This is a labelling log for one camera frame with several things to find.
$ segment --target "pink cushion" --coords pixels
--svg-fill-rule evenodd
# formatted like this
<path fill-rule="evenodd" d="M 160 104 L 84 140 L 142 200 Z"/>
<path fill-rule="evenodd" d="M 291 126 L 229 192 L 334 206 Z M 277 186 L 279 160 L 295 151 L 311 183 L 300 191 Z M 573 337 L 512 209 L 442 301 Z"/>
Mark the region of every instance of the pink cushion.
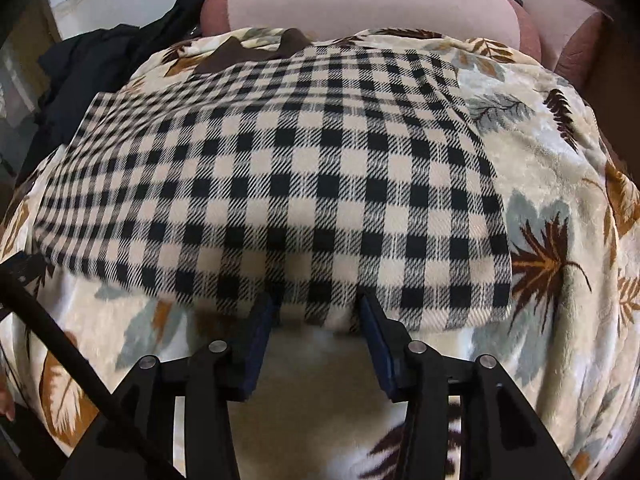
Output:
<path fill-rule="evenodd" d="M 595 60 L 605 15 L 583 0 L 523 1 L 540 36 L 542 65 L 580 90 Z"/>
<path fill-rule="evenodd" d="M 510 0 L 206 0 L 200 21 L 207 36 L 294 27 L 315 40 L 366 28 L 423 28 L 459 40 L 491 38 L 539 59 L 535 26 Z"/>

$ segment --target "fleece blanket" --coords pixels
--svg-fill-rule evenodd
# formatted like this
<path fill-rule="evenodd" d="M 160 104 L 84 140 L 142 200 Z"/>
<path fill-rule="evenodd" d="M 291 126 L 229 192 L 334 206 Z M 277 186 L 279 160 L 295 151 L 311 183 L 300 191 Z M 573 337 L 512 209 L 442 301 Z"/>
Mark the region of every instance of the fleece blanket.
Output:
<path fill-rule="evenodd" d="M 152 56 L 123 92 L 164 88 L 229 36 L 275 50 L 281 29 L 243 29 Z M 456 67 L 462 97 L 494 164 L 505 205 L 513 284 L 503 322 L 418 332 L 442 354 L 495 355 L 516 381 L 576 478 L 595 479 L 617 453 L 638 409 L 640 195 L 613 163 L 591 108 L 562 78 L 495 41 L 422 30 L 364 31 L 329 43 L 428 51 Z M 18 197 L 2 257 L 31 249 L 34 212 L 60 154 Z M 191 354 L 223 336 L 228 319 L 44 269 L 38 300 L 113 390 L 136 360 Z M 95 408 L 16 319 L 0 324 L 23 399 L 70 452 Z M 230 407 L 243 479 L 390 479 L 404 404 L 379 390 L 364 341 L 310 326 L 274 331 L 258 388 Z M 178 407 L 174 463 L 184 471 Z M 460 407 L 451 399 L 448 473 L 458 471 Z"/>
<path fill-rule="evenodd" d="M 266 290 L 280 319 L 345 332 L 358 288 L 409 330 L 507 317 L 502 201 L 451 63 L 341 44 L 238 63 L 228 43 L 213 75 L 96 96 L 34 224 L 48 261 L 238 317 Z"/>

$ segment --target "brown leaf pattern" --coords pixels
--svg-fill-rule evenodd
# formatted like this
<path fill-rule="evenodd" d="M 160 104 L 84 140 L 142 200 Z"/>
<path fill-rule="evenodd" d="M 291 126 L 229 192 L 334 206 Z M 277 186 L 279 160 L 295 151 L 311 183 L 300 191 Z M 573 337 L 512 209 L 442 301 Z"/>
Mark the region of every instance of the brown leaf pattern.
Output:
<path fill-rule="evenodd" d="M 590 178 L 584 178 L 582 181 L 597 187 L 607 200 L 607 210 L 604 213 L 604 220 L 602 223 L 602 243 L 605 247 L 609 244 L 609 267 L 613 267 L 618 257 L 618 238 L 616 237 L 616 232 L 613 229 L 613 209 L 611 208 L 611 202 L 609 201 L 609 197 L 607 197 L 607 193 L 596 181 L 591 180 Z"/>
<path fill-rule="evenodd" d="M 397 36 L 398 38 L 415 38 L 416 40 L 441 40 L 442 34 L 422 28 L 377 28 L 370 34 L 380 36 Z"/>
<path fill-rule="evenodd" d="M 9 237 L 7 238 L 6 244 L 4 245 L 4 250 L 2 250 L 2 257 L 4 258 L 11 251 L 14 250 L 15 241 L 18 238 L 18 233 L 20 232 L 20 228 L 24 225 L 24 223 L 29 218 L 29 206 L 26 202 L 22 202 L 20 204 L 20 214 L 18 215 L 18 219 L 15 221 L 15 224 L 11 228 L 11 232 L 9 233 Z"/>
<path fill-rule="evenodd" d="M 151 327 L 156 332 L 156 343 L 159 343 L 164 335 L 164 327 L 166 326 L 166 320 L 171 312 L 171 302 L 158 300 L 156 303 L 156 310 L 154 311 L 154 317 L 151 320 Z"/>
<path fill-rule="evenodd" d="M 180 53 L 183 52 L 188 46 L 191 46 L 191 43 L 193 43 L 193 40 L 184 40 L 172 44 L 172 46 L 170 46 L 165 51 L 160 64 L 164 65 L 165 63 L 169 63 L 170 61 L 179 59 Z"/>
<path fill-rule="evenodd" d="M 622 238 L 640 218 L 640 193 L 624 173 L 607 161 L 605 166 L 607 197 L 613 210 L 613 219 Z"/>
<path fill-rule="evenodd" d="M 133 79 L 132 81 L 130 81 L 126 87 L 124 87 L 121 92 L 125 93 L 125 94 L 135 94 L 136 91 L 143 86 L 145 83 L 145 77 L 143 75 L 141 75 L 140 77 L 137 77 L 135 79 Z"/>
<path fill-rule="evenodd" d="M 495 66 L 488 59 L 485 59 L 484 57 L 476 57 L 476 66 L 478 67 L 478 70 L 481 74 L 493 77 L 494 79 L 498 79 L 498 74 L 495 71 Z"/>
<path fill-rule="evenodd" d="M 541 233 L 542 243 L 533 234 L 528 220 L 525 226 L 520 228 L 522 236 L 532 251 L 526 251 L 516 246 L 515 252 L 511 252 L 512 273 L 514 277 L 522 276 L 511 291 L 514 298 L 519 296 L 513 318 L 511 318 L 511 327 L 513 327 L 516 316 L 527 306 L 531 298 L 535 301 L 535 312 L 546 296 L 541 330 L 544 332 L 549 306 L 553 304 L 554 314 L 558 309 L 563 284 L 562 270 L 566 266 L 577 267 L 582 272 L 589 291 L 591 291 L 589 279 L 582 267 L 578 263 L 566 259 L 567 223 L 568 218 L 565 218 L 561 225 L 559 214 L 556 214 L 551 222 L 545 221 L 545 230 Z"/>
<path fill-rule="evenodd" d="M 65 334 L 78 346 L 71 332 Z M 49 432 L 75 447 L 98 410 L 51 352 L 47 352 L 44 361 L 39 393 Z"/>
<path fill-rule="evenodd" d="M 185 70 L 196 67 L 207 57 L 209 57 L 210 54 L 210 52 L 207 52 L 206 54 L 201 54 L 200 56 L 181 57 L 169 67 L 169 70 L 166 71 L 164 77 L 171 77 L 172 75 L 177 75 L 180 72 L 184 72 Z"/>
<path fill-rule="evenodd" d="M 2 225 L 4 227 L 9 226 L 9 222 L 14 217 L 14 213 L 17 211 L 20 202 L 28 195 L 28 193 L 33 189 L 36 180 L 40 176 L 41 171 L 34 171 L 31 173 L 31 176 L 22 184 L 18 189 L 15 190 L 14 196 L 11 198 L 11 202 L 6 212 L 4 213 L 4 220 L 2 221 Z"/>
<path fill-rule="evenodd" d="M 486 40 L 485 38 L 472 38 L 467 43 L 473 45 L 471 52 L 486 56 L 498 63 L 515 63 L 513 54 L 509 51 L 509 47 L 498 41 Z"/>
<path fill-rule="evenodd" d="M 575 140 L 574 120 L 571 118 L 569 103 L 562 91 L 554 88 L 546 97 L 544 103 L 549 111 L 554 115 L 554 120 L 558 126 L 560 137 L 566 142 L 575 153 L 578 153 L 578 143 Z"/>
<path fill-rule="evenodd" d="M 449 412 L 447 413 L 449 419 L 449 434 L 447 439 L 447 445 L 449 451 L 459 449 L 462 446 L 462 433 L 460 430 L 453 429 L 452 424 L 455 425 L 462 418 L 462 409 L 458 402 L 449 403 Z M 376 465 L 361 473 L 358 478 L 361 480 L 393 480 L 396 473 L 396 465 L 398 464 L 398 458 L 400 457 L 400 446 L 402 444 L 402 434 L 404 432 L 404 422 L 391 429 L 380 441 L 369 451 L 368 458 L 377 458 L 376 455 L 384 455 L 380 462 L 376 462 Z M 453 460 L 447 457 L 447 463 L 445 466 L 445 473 L 447 476 L 452 476 L 456 472 L 455 464 Z"/>
<path fill-rule="evenodd" d="M 347 36 L 346 38 L 340 38 L 339 40 L 335 40 L 332 45 L 337 46 L 356 46 L 355 41 L 363 41 L 362 38 L 358 36 Z"/>
<path fill-rule="evenodd" d="M 634 322 L 633 312 L 640 310 L 640 276 L 635 278 L 618 278 L 620 295 L 620 314 L 625 325 Z"/>
<path fill-rule="evenodd" d="M 578 455 L 576 455 L 574 461 L 572 462 L 571 469 L 573 469 L 577 473 L 578 478 L 582 478 L 584 473 L 587 471 L 590 463 L 591 459 L 589 457 L 589 453 L 587 453 L 586 451 L 581 451 L 580 453 L 578 453 Z"/>

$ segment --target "gray leaf pattern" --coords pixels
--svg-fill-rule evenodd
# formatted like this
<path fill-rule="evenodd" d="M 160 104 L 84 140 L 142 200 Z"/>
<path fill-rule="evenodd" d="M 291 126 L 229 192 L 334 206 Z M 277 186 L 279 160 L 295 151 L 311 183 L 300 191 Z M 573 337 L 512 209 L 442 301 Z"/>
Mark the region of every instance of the gray leaf pattern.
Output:
<path fill-rule="evenodd" d="M 620 384 L 618 384 L 617 386 L 614 386 L 606 394 L 604 394 L 604 397 L 602 397 L 602 403 L 600 405 L 600 409 L 598 410 L 598 414 L 596 415 L 596 418 L 593 421 L 593 426 L 591 428 L 592 433 L 594 430 L 599 428 L 600 425 L 602 424 L 602 417 L 604 416 L 604 413 L 611 406 L 611 403 L 616 398 L 619 390 L 620 390 Z"/>
<path fill-rule="evenodd" d="M 158 308 L 163 306 L 167 308 L 167 314 L 158 323 Z M 116 370 L 130 368 L 143 355 L 161 351 L 174 337 L 181 316 L 180 308 L 171 308 L 170 303 L 162 305 L 162 302 L 150 298 L 125 330 L 125 341 L 116 360 Z"/>
<path fill-rule="evenodd" d="M 119 300 L 120 298 L 124 298 L 126 296 L 130 296 L 130 292 L 127 292 L 126 290 L 123 290 L 121 288 L 109 286 L 106 283 L 103 283 L 94 294 L 94 298 L 100 301 Z"/>
<path fill-rule="evenodd" d="M 471 119 L 481 134 L 507 129 L 530 119 L 534 111 L 519 99 L 506 94 L 482 95 L 468 100 Z"/>

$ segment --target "black jacket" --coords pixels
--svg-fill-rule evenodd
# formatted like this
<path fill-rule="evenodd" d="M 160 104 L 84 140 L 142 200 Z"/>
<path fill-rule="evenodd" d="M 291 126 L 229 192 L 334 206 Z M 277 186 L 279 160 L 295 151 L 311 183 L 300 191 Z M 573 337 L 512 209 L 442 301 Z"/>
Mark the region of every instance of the black jacket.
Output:
<path fill-rule="evenodd" d="M 50 77 L 40 98 L 38 131 L 17 184 L 60 144 L 68 144 L 98 92 L 117 92 L 149 56 L 177 41 L 200 20 L 204 0 L 176 0 L 162 18 L 145 27 L 118 25 L 62 41 L 38 60 Z"/>

